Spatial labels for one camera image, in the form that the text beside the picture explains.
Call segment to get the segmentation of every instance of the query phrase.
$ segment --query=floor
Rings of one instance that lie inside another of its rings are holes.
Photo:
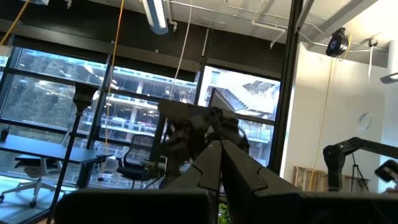
[[[19,182],[26,182],[26,180],[0,176],[0,192],[16,187]],[[0,203],[0,220],[8,224],[16,224],[36,216],[50,207],[53,192],[40,189],[36,207],[29,208],[32,197],[33,189],[6,194],[3,203]]]

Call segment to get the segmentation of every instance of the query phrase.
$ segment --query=office chair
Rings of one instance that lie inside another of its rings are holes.
[[[122,177],[132,180],[132,189],[134,188],[136,180],[141,181],[140,189],[142,188],[142,182],[149,180],[149,176],[146,175],[146,169],[142,162],[149,159],[153,142],[153,136],[135,134],[131,139],[128,152],[123,158],[116,158],[119,165],[116,172],[120,173]]]
[[[65,142],[67,141],[69,134],[72,131],[72,127],[73,126],[69,127],[67,133],[64,135],[63,139],[61,140],[61,144],[65,144]],[[29,207],[34,208],[37,205],[36,200],[40,189],[47,189],[51,191],[56,189],[56,187],[50,184],[43,183],[42,177],[46,175],[59,174],[61,172],[62,163],[61,161],[57,161],[54,159],[46,159],[46,158],[41,158],[37,156],[28,156],[28,155],[17,156],[15,160],[18,161],[18,163],[15,165],[15,168],[25,167],[24,172],[30,178],[33,179],[37,178],[37,180],[34,182],[19,183],[16,188],[1,192],[0,203],[3,202],[5,194],[11,192],[20,192],[21,190],[33,189],[34,190],[33,199],[32,201],[29,202]]]

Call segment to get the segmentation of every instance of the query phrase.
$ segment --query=tripod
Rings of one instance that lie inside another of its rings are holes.
[[[355,162],[355,156],[354,156],[353,153],[352,153],[352,157],[353,157],[354,164],[353,164],[353,172],[351,174],[351,192],[353,191],[353,187],[354,187],[355,170],[356,170],[356,175],[357,175],[357,177],[359,179],[359,184],[362,182],[363,185],[366,187],[366,190],[369,191],[368,185],[366,184],[366,180],[363,177],[361,170],[359,169],[359,165]]]

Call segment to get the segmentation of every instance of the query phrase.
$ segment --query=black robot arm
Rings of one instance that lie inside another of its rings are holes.
[[[347,141],[327,146],[323,149],[323,158],[328,167],[329,191],[341,190],[341,172],[345,163],[345,157],[358,149],[398,159],[398,148],[358,137],[353,137]]]

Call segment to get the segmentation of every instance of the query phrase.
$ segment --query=black stand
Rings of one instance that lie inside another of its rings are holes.
[[[362,182],[365,185],[366,189],[369,191],[368,185],[366,184],[366,180],[363,177],[361,170],[359,169],[359,165],[355,162],[355,157],[354,157],[353,153],[352,153],[352,157],[353,157],[354,164],[353,164],[353,172],[351,174],[351,192],[353,191],[353,188],[354,188],[355,170],[356,170],[356,173],[358,176],[357,178],[359,179],[359,183]]]
[[[80,118],[83,115],[83,111],[93,102],[93,95],[96,90],[97,87],[95,86],[75,83],[75,96],[73,97],[73,102],[76,104],[76,118],[73,124],[72,132],[70,133],[67,151],[65,153],[65,158],[62,163],[61,172],[57,182],[57,188],[55,189],[54,198],[52,199],[50,207],[50,215],[47,218],[46,224],[51,224],[52,217],[55,215],[55,209],[61,192],[63,179],[65,178],[65,174],[67,172],[70,154],[72,153],[73,143],[75,142],[75,136],[79,127]]]

